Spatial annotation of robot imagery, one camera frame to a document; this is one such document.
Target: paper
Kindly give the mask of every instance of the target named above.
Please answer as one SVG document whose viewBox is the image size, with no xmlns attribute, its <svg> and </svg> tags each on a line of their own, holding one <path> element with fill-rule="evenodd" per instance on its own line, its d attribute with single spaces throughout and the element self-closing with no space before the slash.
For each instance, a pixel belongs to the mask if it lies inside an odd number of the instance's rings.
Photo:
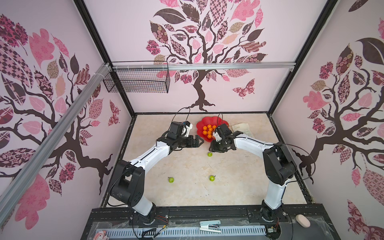
<svg viewBox="0 0 384 240">
<path fill-rule="evenodd" d="M 233 125 L 232 130 L 233 132 L 235 131 L 243 132 L 248 137 L 255 138 L 249 129 L 248 123 L 239 123 L 239 124 Z"/>
</svg>

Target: red flower-shaped bowl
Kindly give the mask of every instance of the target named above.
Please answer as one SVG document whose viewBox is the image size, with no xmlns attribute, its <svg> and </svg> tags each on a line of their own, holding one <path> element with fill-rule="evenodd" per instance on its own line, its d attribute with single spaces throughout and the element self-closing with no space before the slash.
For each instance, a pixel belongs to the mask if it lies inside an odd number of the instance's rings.
<svg viewBox="0 0 384 240">
<path fill-rule="evenodd" d="M 212 142 L 213 138 L 209 139 L 206 135 L 203 134 L 203 127 L 207 126 L 208 124 L 219 126 L 221 124 L 225 123 L 227 126 L 229 126 L 227 121 L 223 121 L 221 118 L 218 117 L 205 117 L 200 122 L 196 124 L 197 134 L 204 139 L 204 141 Z"/>
</svg>

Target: computer mouse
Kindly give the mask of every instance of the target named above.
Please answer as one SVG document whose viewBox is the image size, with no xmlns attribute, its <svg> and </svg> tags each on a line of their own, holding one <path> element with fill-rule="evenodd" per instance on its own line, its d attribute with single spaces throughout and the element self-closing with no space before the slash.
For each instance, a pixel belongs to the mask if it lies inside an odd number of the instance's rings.
<svg viewBox="0 0 384 240">
<path fill-rule="evenodd" d="M 296 221 L 303 227 L 310 227 L 311 222 L 308 220 L 308 218 L 304 217 L 302 214 L 296 215 Z"/>
</svg>

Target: butterfly decal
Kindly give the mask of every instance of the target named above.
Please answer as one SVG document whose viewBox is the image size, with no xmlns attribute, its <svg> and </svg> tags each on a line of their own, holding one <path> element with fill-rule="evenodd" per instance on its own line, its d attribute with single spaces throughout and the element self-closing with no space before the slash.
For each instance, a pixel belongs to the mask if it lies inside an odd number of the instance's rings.
<svg viewBox="0 0 384 240">
<path fill-rule="evenodd" d="M 115 104 L 110 100 L 109 105 L 112 110 L 112 116 L 109 118 L 108 126 L 119 123 L 118 115 L 120 113 L 119 108 L 115 107 Z"/>
<path fill-rule="evenodd" d="M 238 93 L 240 97 L 242 97 L 244 99 L 244 96 L 246 96 L 247 93 L 253 93 L 255 94 L 253 91 L 255 90 L 255 88 L 253 87 L 253 85 L 255 85 L 255 79 L 252 79 L 251 81 L 249 81 L 249 83 L 245 86 L 245 88 L 234 88 L 232 90 L 235 91 L 235 93 Z"/>
</svg>

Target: wire basket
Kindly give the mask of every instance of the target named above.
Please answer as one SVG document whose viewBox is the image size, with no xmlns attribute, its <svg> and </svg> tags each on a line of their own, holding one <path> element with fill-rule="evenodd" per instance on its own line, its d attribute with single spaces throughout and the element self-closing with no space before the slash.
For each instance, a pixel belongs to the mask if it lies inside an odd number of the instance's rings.
<svg viewBox="0 0 384 240">
<path fill-rule="evenodd" d="M 152 62 L 155 66 L 132 65 L 127 68 L 113 69 L 113 72 L 109 72 L 104 78 L 104 85 L 108 92 L 168 93 L 170 83 L 168 63 L 166 61 L 137 62 Z"/>
</svg>

